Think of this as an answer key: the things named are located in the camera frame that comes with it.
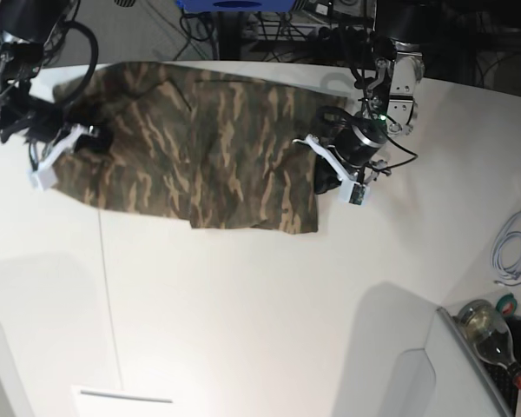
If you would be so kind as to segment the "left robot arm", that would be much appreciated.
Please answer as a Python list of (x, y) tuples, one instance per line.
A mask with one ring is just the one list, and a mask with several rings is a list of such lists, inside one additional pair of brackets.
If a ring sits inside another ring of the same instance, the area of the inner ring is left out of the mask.
[(425, 74), (422, 47), (432, 36), (437, 1), (365, 1), (362, 30), (338, 23), (340, 46), (361, 93), (359, 110), (317, 109), (313, 133), (303, 139), (317, 155), (314, 192), (338, 189), (360, 205), (371, 182), (418, 159), (399, 144), (417, 116), (416, 86)]

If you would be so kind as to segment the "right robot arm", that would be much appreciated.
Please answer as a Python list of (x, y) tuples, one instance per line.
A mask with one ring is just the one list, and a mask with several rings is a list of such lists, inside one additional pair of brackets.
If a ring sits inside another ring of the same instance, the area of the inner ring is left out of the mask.
[[(56, 148), (77, 128), (75, 150), (96, 153), (109, 150), (113, 138), (101, 125), (81, 122), (69, 116), (69, 109), (89, 86), (99, 57), (99, 45), (93, 31), (68, 18), (78, 2), (71, 1), (1, 1), (0, 2), (0, 141), (13, 135), (26, 137), (30, 145), (38, 143)], [(60, 101), (51, 103), (30, 94), (32, 80), (43, 68), (48, 56), (59, 52), (47, 44), (58, 33), (64, 39), (77, 31), (89, 41), (90, 61), (87, 72)]]

